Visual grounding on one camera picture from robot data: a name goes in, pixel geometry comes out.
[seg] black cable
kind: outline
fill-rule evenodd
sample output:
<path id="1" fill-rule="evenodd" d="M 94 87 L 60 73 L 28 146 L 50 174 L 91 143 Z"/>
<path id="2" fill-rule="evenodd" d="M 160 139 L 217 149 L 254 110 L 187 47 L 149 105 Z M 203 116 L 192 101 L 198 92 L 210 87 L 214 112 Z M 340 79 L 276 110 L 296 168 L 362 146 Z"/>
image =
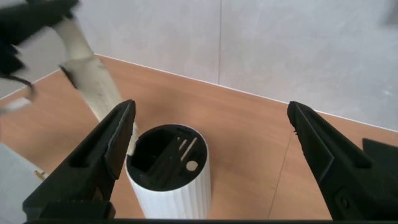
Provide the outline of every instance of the black cable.
<path id="1" fill-rule="evenodd" d="M 36 96 L 35 86 L 31 82 L 29 82 L 23 78 L 15 77 L 12 75 L 8 75 L 8 76 L 0 75 L 0 78 L 10 80 L 10 81 L 16 81 L 16 82 L 22 83 L 25 86 L 27 86 L 29 88 L 29 95 L 26 97 L 28 100 L 32 101 L 34 99 L 34 97 Z"/>

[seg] gray floor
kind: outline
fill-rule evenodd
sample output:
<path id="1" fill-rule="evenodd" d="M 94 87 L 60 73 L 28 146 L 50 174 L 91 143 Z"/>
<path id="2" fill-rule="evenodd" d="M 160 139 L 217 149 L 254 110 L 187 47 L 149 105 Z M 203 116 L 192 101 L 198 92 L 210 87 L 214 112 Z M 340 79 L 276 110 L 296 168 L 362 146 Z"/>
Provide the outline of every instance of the gray floor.
<path id="1" fill-rule="evenodd" d="M 42 182 L 35 165 L 0 144 L 0 223 L 24 223 L 22 203 Z"/>

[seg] white cylindrical container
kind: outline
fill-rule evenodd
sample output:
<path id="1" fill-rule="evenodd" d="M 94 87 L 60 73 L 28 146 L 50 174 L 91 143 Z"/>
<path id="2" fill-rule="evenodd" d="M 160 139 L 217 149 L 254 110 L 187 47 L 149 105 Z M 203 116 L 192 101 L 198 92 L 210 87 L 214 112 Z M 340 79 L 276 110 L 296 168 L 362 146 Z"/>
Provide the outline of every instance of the white cylindrical container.
<path id="1" fill-rule="evenodd" d="M 141 135 L 127 176 L 146 218 L 204 219 L 210 211 L 207 144 L 192 128 L 167 124 Z"/>

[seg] small hole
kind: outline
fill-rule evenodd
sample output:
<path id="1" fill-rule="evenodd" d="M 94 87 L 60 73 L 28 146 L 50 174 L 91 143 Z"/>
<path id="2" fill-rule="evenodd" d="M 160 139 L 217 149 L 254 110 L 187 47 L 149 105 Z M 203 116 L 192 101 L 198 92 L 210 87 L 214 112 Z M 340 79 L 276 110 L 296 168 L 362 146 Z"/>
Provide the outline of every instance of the small hole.
<path id="1" fill-rule="evenodd" d="M 198 163 L 195 161 L 189 161 L 187 162 L 187 170 L 189 171 L 195 171 L 195 169 L 197 169 L 198 167 Z"/>

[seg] wooden table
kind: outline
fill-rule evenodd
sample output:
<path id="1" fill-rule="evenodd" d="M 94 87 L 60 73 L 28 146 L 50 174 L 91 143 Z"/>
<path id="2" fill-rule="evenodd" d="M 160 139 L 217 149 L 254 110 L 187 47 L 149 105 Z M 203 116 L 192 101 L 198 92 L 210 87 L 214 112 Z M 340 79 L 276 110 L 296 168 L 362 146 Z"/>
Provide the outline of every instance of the wooden table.
<path id="1" fill-rule="evenodd" d="M 136 101 L 140 133 L 189 125 L 210 150 L 217 219 L 330 219 L 287 118 L 287 105 L 219 86 L 103 58 L 122 96 Z M 38 99 L 1 117 L 1 141 L 50 173 L 97 125 L 61 72 L 36 83 Z M 17 92 L 1 103 L 20 96 Z M 398 134 L 324 115 L 361 147 L 363 137 L 398 145 Z M 144 218 L 123 169 L 111 201 L 118 218 Z"/>

